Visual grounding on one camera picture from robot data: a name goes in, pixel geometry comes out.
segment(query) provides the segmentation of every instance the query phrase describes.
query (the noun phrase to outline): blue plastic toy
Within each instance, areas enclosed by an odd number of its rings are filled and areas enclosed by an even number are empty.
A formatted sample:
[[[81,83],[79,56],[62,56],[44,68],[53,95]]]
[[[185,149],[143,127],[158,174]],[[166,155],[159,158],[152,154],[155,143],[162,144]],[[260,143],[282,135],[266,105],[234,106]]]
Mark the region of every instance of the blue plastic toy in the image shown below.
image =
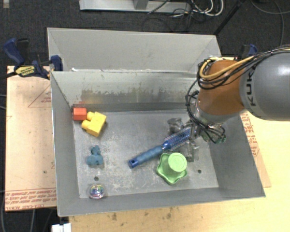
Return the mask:
[[[103,156],[98,145],[91,148],[91,155],[87,157],[86,163],[89,167],[103,164]]]

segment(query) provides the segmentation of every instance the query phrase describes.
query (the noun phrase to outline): yellow object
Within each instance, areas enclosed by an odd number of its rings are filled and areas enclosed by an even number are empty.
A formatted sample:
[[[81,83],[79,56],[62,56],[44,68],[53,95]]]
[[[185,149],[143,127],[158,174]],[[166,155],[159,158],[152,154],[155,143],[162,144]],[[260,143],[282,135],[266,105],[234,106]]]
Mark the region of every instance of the yellow object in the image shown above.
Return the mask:
[[[87,119],[82,122],[82,128],[89,134],[98,137],[105,122],[105,115],[98,112],[88,112]]]

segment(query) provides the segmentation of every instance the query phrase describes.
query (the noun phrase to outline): gray floor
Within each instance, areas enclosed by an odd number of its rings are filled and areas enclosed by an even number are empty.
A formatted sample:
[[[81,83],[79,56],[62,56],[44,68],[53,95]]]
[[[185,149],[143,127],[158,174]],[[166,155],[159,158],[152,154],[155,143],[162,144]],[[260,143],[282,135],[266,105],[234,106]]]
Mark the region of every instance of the gray floor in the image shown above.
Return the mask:
[[[220,16],[204,22],[192,20],[187,29],[185,20],[172,19],[165,14],[81,12],[79,0],[10,0],[9,9],[3,8],[3,0],[0,0],[0,75],[5,74],[5,66],[14,65],[2,50],[10,38],[29,38],[31,58],[39,55],[43,61],[48,58],[47,27],[213,34],[238,0],[224,1],[225,8]],[[217,36],[223,55],[236,56],[243,44],[254,44],[259,51],[270,50],[281,43],[290,44],[290,13],[284,13],[290,11],[290,0],[254,0],[254,3],[274,14],[256,9],[247,0]],[[5,93],[6,82],[0,81],[0,94]],[[5,106],[4,98],[0,98],[0,105]],[[4,159],[5,111],[0,109],[0,190],[4,189]],[[49,214],[49,224],[59,222],[55,211],[37,210],[33,231],[43,231]],[[31,217],[31,211],[3,214],[6,231],[29,231]]]

